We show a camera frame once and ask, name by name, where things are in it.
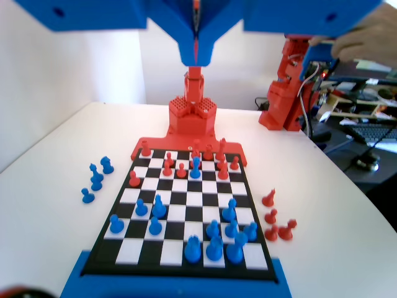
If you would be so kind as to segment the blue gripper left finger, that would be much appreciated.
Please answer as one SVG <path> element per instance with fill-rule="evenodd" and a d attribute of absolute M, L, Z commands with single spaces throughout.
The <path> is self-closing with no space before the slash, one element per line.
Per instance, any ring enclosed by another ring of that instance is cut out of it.
<path fill-rule="evenodd" d="M 157 23 L 178 44 L 185 66 L 195 66 L 192 1 L 17 1 L 54 32 L 145 29 Z"/>

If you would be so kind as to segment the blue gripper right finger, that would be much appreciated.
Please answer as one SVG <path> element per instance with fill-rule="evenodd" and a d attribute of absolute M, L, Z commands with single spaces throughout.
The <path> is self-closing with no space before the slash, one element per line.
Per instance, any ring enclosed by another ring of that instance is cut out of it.
<path fill-rule="evenodd" d="M 239 21 L 249 32 L 338 37 L 381 1 L 201 1 L 198 65 L 210 64 L 215 42 Z"/>

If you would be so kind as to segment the person's hand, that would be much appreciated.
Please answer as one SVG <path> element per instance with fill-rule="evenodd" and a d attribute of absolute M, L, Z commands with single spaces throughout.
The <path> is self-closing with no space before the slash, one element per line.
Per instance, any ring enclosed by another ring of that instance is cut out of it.
<path fill-rule="evenodd" d="M 335 39 L 331 56 L 396 68 L 396 8 L 384 2 L 348 33 Z"/>

